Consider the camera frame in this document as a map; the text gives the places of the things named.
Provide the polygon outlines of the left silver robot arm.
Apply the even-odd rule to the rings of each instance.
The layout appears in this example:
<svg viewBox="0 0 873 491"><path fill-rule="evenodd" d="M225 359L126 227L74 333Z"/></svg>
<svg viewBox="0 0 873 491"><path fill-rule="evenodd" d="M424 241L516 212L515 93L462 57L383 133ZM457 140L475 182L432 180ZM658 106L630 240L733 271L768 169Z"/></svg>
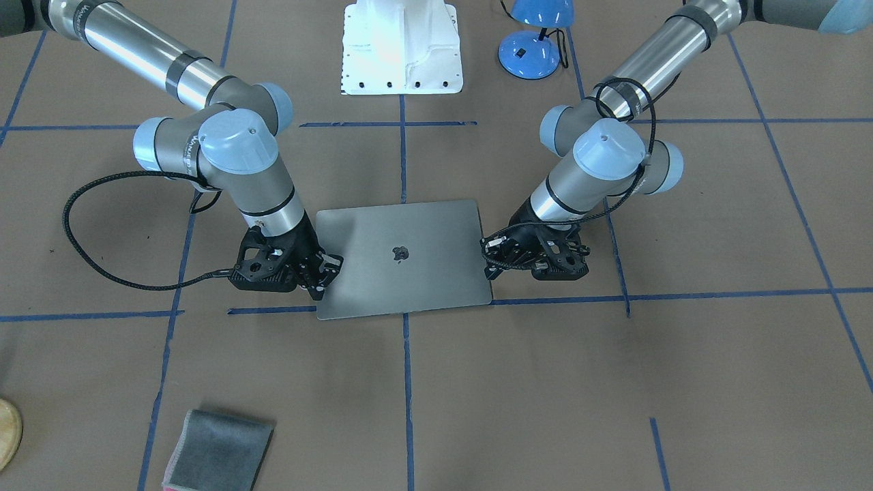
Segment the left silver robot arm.
<svg viewBox="0 0 873 491"><path fill-rule="evenodd" d="M683 69L716 38L747 21L851 34L871 24L870 1L686 1L629 59L577 106L555 106L540 124L543 146L559 157L508 226L481 239L484 276L530 271L542 282L587 274L590 249L580 227L598 219L605 198L667 192L685 160L676 146L630 127L653 108Z"/></svg>

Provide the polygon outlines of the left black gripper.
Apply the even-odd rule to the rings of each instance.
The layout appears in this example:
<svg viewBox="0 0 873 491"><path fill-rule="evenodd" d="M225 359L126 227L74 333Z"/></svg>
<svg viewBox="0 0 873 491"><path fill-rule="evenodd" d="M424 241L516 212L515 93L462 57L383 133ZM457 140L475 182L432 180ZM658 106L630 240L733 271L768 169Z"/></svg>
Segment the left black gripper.
<svg viewBox="0 0 873 491"><path fill-rule="evenodd" d="M484 276L493 282L504 271L530 271L540 282L574 282L589 273L586 258L590 248L580 240L581 220L540 220L532 205L521 205L508 226L481 239L486 267Z"/></svg>

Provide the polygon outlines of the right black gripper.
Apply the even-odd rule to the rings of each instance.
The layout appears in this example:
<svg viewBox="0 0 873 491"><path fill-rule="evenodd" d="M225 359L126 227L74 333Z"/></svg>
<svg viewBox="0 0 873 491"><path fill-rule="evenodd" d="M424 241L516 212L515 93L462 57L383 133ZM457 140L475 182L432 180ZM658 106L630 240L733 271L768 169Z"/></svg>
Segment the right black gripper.
<svg viewBox="0 0 873 491"><path fill-rule="evenodd" d="M339 275L344 258L327 254L319 245L308 214L293 230L268 237L260 226L244 234L228 281L239 290L289 293L297 286L321 301Z"/></svg>

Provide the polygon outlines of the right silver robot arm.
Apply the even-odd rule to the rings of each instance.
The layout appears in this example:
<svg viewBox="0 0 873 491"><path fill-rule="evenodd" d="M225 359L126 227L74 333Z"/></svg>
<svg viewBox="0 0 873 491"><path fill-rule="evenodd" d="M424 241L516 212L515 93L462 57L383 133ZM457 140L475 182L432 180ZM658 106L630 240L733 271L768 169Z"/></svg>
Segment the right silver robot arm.
<svg viewBox="0 0 873 491"><path fill-rule="evenodd" d="M112 282L149 289L106 271L75 239L70 215L85 192L135 177L184 180L199 192L228 194L248 230L233 267L169 285L169 290L225 278L243 291L289 293L300 287L321 301L343 258L319 245L281 158L276 138L293 120L293 103L283 88L241 80L118 1L3 1L3 37L35 30L86 44L194 110L180 119L144 121L133 138L140 170L91 181L63 206L66 236L90 267Z"/></svg>

